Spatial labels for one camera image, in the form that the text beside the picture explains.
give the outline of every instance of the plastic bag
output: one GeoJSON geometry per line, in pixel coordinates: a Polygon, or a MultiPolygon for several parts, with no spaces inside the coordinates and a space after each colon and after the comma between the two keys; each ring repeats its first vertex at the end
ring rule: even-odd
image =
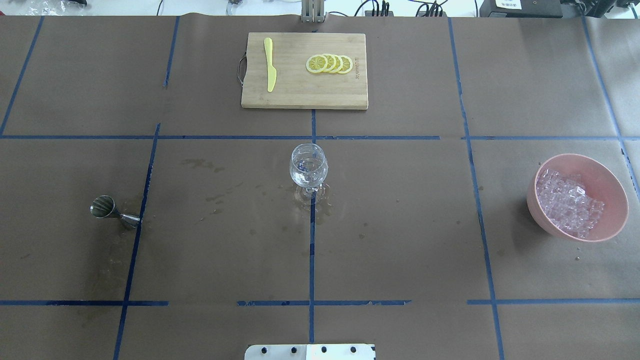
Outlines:
{"type": "Polygon", "coordinates": [[[86,5],[69,0],[31,0],[25,15],[83,16],[86,5]]]}

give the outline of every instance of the black box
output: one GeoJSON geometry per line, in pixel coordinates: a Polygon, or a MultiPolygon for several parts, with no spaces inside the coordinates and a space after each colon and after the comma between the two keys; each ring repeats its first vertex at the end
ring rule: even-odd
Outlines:
{"type": "Polygon", "coordinates": [[[562,9],[560,0],[484,0],[480,17],[560,18],[562,9]]]}

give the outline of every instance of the bowl rim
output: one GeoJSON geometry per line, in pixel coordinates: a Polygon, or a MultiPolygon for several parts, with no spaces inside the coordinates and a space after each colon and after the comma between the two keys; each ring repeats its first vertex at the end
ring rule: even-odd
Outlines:
{"type": "Polygon", "coordinates": [[[545,218],[549,219],[547,214],[545,214],[544,210],[542,210],[542,206],[540,206],[540,199],[538,198],[538,187],[536,185],[538,184],[538,177],[540,176],[540,172],[542,171],[542,168],[545,167],[545,165],[547,163],[549,163],[550,161],[552,161],[553,159],[559,158],[561,156],[578,156],[580,158],[585,158],[587,160],[594,161],[595,163],[597,163],[598,165],[603,167],[606,171],[608,171],[613,176],[613,178],[616,180],[618,186],[622,189],[622,193],[625,195],[625,204],[627,205],[627,211],[625,212],[625,220],[622,222],[622,226],[614,234],[612,234],[611,236],[606,237],[606,238],[602,238],[602,239],[598,239],[598,240],[580,239],[580,238],[578,238],[576,236],[567,234],[562,229],[560,229],[558,226],[556,226],[553,222],[551,222],[551,221],[548,221],[548,222],[553,227],[555,227],[558,231],[560,231],[563,235],[569,237],[571,240],[581,241],[581,242],[584,242],[584,243],[599,243],[599,242],[602,242],[602,241],[607,241],[607,240],[617,236],[618,234],[620,234],[620,231],[622,231],[622,229],[625,228],[625,225],[627,224],[627,220],[629,219],[629,199],[627,197],[627,192],[625,191],[624,186],[622,186],[622,183],[620,182],[620,180],[618,179],[616,174],[611,172],[611,170],[609,170],[609,168],[604,166],[601,162],[599,162],[596,159],[592,159],[589,156],[585,156],[585,155],[581,155],[581,154],[574,154],[574,153],[570,153],[569,152],[569,153],[566,153],[566,154],[558,154],[558,155],[552,156],[551,158],[547,159],[545,162],[540,164],[540,166],[538,167],[538,171],[536,171],[536,175],[533,178],[533,193],[534,193],[534,196],[535,196],[535,199],[536,199],[536,208],[539,209],[542,212],[542,215],[544,215],[545,218]]]}

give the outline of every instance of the jigger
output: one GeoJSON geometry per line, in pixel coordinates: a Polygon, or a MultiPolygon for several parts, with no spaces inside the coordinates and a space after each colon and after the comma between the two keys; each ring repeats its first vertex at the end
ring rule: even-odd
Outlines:
{"type": "Polygon", "coordinates": [[[89,210],[91,215],[97,218],[120,218],[124,226],[129,229],[135,229],[140,223],[140,218],[135,215],[121,214],[116,208],[116,202],[109,195],[95,198],[89,210]]]}

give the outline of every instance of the lemon slice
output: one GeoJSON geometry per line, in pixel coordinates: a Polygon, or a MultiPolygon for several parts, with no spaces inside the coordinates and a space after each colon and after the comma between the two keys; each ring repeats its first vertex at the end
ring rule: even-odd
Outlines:
{"type": "Polygon", "coordinates": [[[329,65],[329,61],[324,55],[313,55],[307,60],[307,71],[318,74],[324,71],[327,65],[329,65]]]}
{"type": "Polygon", "coordinates": [[[329,71],[335,69],[335,66],[337,64],[336,55],[334,55],[334,54],[323,54],[323,56],[327,59],[327,61],[329,63],[326,66],[326,69],[323,70],[323,72],[329,72],[329,71]]]}
{"type": "Polygon", "coordinates": [[[336,72],[340,71],[340,69],[342,69],[341,55],[333,55],[333,57],[335,58],[335,66],[333,69],[329,70],[329,73],[331,74],[335,74],[336,72]]]}
{"type": "Polygon", "coordinates": [[[338,74],[346,74],[353,68],[353,61],[349,56],[340,55],[340,62],[342,63],[342,67],[338,70],[338,74]]]}

